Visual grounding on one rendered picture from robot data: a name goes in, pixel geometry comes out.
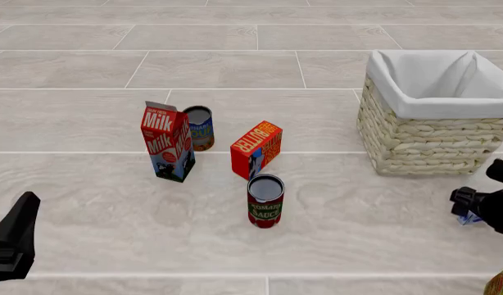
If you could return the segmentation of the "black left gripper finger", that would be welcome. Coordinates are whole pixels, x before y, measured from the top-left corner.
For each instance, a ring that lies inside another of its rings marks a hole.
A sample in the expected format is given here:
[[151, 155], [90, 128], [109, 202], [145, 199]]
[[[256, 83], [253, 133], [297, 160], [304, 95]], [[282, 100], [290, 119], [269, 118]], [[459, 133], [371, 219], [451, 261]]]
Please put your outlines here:
[[34, 228], [40, 199], [31, 191], [18, 198], [0, 221], [0, 248], [34, 256]]

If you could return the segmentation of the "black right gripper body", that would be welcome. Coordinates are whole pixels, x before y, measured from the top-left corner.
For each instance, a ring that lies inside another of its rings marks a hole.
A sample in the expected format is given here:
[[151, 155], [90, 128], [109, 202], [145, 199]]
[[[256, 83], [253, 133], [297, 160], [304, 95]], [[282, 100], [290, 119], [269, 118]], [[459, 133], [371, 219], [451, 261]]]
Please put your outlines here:
[[503, 189], [488, 194], [479, 204], [478, 213], [487, 225], [503, 234]]

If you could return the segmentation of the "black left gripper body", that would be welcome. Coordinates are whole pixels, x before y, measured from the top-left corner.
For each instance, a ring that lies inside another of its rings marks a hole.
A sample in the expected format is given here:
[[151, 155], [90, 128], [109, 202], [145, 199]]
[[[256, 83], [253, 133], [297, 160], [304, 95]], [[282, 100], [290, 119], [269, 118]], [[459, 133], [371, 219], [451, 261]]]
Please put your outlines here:
[[34, 247], [0, 246], [0, 282], [25, 279], [34, 263]]

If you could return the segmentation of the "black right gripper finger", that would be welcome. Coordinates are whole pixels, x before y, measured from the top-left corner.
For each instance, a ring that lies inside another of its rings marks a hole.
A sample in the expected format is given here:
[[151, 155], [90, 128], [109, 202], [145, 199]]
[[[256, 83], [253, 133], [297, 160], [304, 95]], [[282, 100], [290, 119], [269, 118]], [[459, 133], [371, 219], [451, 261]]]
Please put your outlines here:
[[503, 160], [495, 159], [487, 168], [486, 176], [503, 184]]
[[480, 193], [473, 188], [461, 187], [452, 191], [450, 201], [454, 204], [451, 213], [455, 216], [466, 216], [471, 211], [479, 216], [478, 206], [486, 197], [485, 193]]

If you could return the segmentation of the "white blue cream cheese box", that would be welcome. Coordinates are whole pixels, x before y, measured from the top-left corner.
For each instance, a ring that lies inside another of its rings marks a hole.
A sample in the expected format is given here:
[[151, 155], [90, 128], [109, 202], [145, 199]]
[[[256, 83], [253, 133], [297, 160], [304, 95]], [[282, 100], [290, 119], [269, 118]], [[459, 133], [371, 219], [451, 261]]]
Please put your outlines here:
[[[472, 188], [480, 193], [493, 193], [503, 189], [503, 183], [490, 179], [484, 171], [476, 172], [470, 176], [465, 182], [465, 187]], [[458, 217], [457, 220], [461, 225], [474, 225], [482, 221], [481, 218], [469, 211], [466, 217]]]

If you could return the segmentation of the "pale wicker basket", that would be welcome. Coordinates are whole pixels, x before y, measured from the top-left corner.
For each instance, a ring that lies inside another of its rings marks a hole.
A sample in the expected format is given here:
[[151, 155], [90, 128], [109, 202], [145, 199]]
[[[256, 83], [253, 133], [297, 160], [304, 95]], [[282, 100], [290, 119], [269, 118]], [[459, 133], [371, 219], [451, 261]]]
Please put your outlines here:
[[356, 127], [381, 175], [472, 174], [503, 143], [503, 118], [397, 117], [366, 71]]

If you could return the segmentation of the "white cloth basket liner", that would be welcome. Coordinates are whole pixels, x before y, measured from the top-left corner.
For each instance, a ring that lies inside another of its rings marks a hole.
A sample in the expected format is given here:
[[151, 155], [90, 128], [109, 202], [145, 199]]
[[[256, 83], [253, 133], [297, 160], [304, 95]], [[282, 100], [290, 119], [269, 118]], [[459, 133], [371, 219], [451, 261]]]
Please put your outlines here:
[[366, 73], [402, 119], [503, 118], [503, 70], [475, 51], [375, 50]]

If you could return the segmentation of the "yellow orange juice carton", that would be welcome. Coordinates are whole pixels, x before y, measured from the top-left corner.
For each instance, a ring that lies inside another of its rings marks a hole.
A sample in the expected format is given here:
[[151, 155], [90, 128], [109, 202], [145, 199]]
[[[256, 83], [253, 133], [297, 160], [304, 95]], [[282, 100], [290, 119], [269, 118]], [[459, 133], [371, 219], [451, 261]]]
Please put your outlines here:
[[503, 271], [487, 282], [483, 295], [503, 295]]

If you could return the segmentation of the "red white milk carton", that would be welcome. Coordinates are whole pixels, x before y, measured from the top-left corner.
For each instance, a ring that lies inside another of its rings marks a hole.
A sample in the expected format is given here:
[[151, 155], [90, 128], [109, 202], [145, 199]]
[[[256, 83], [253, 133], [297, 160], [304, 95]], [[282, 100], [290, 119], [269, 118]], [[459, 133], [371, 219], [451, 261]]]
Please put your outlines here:
[[140, 129], [156, 176], [184, 182], [196, 162], [188, 115], [146, 102]]

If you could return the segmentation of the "red green tomato sauce can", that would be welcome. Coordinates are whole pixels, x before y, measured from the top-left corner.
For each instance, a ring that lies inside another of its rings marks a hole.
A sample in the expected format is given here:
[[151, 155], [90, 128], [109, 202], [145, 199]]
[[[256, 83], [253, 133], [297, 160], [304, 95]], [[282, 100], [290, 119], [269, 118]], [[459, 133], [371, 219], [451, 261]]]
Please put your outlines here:
[[277, 176], [259, 174], [247, 184], [248, 219], [258, 228], [268, 229], [281, 220], [284, 183]]

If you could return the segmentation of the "blue orange soup can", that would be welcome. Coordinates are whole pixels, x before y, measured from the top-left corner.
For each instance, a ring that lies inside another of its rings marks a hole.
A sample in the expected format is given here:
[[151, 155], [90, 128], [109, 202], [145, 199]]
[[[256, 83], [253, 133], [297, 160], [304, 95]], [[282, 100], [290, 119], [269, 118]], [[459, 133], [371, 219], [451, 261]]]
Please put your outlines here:
[[188, 115], [193, 149], [204, 152], [215, 144], [212, 112], [208, 107], [191, 106], [184, 110]]

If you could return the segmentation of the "red yellow butter box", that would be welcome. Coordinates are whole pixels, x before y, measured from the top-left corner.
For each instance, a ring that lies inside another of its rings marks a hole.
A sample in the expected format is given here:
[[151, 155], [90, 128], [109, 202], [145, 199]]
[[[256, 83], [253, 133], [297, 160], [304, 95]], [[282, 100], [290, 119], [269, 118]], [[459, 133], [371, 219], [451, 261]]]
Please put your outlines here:
[[263, 120], [230, 146], [232, 170], [252, 179], [281, 151], [283, 130]]

